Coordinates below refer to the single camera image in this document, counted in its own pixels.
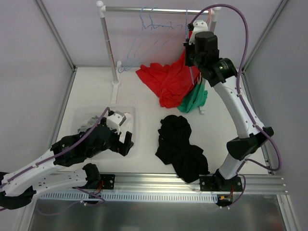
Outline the grey tank top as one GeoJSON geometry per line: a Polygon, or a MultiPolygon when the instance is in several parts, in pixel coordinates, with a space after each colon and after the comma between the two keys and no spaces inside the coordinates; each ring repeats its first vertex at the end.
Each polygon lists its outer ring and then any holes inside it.
{"type": "Polygon", "coordinates": [[[80,129],[78,130],[79,132],[85,132],[86,130],[88,130],[89,128],[93,127],[93,125],[97,122],[97,120],[99,119],[99,117],[96,115],[94,117],[91,117],[87,123],[84,123],[80,126],[80,129]]]}

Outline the black tank top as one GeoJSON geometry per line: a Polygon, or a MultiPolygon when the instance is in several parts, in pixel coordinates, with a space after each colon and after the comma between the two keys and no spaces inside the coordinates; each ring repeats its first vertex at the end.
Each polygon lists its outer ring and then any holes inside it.
{"type": "Polygon", "coordinates": [[[208,175],[208,161],[203,149],[190,144],[192,129],[187,119],[181,115],[168,115],[160,123],[155,155],[165,165],[172,165],[177,176],[186,183],[208,175]]]}

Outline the white tank top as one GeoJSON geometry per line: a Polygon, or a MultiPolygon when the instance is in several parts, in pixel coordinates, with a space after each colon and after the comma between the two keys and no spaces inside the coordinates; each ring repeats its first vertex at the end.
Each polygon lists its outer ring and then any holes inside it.
{"type": "Polygon", "coordinates": [[[133,133],[133,127],[134,127],[133,115],[131,115],[130,113],[124,113],[124,115],[126,117],[126,120],[120,126],[121,135],[120,135],[120,139],[119,139],[122,143],[124,143],[124,141],[125,141],[126,132],[128,131],[132,134],[133,133]]]}

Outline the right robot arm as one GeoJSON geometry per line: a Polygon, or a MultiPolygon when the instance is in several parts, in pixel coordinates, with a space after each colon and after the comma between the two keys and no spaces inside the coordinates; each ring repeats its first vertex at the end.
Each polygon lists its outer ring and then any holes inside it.
{"type": "Polygon", "coordinates": [[[238,171],[274,134],[265,127],[252,111],[245,95],[241,93],[235,66],[228,58],[221,58],[218,38],[210,31],[193,32],[185,42],[185,65],[195,66],[224,102],[237,131],[237,137],[227,142],[228,154],[221,167],[205,186],[212,191],[227,191],[236,184],[238,171]]]}

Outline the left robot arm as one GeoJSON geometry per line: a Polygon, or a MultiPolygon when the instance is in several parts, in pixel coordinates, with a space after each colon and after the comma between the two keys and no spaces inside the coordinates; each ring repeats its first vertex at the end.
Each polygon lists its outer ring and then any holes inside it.
{"type": "Polygon", "coordinates": [[[133,125],[123,123],[118,128],[105,121],[79,133],[65,136],[54,143],[40,158],[12,173],[0,174],[0,207],[22,208],[43,194],[59,189],[97,189],[103,180],[95,164],[85,164],[71,172],[60,171],[88,158],[110,150],[126,156],[134,143],[133,125]]]}

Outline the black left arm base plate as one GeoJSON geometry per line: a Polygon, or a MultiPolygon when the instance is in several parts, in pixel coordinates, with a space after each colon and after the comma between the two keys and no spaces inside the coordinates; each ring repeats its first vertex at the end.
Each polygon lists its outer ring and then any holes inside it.
{"type": "Polygon", "coordinates": [[[115,174],[101,174],[101,189],[113,190],[115,187],[115,174]]]}

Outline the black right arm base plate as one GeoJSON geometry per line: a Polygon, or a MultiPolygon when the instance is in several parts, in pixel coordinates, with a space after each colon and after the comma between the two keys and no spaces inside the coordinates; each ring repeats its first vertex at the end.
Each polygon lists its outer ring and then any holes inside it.
{"type": "Polygon", "coordinates": [[[239,176],[226,180],[218,176],[200,176],[200,190],[202,192],[241,192],[243,190],[242,181],[239,176]]]}

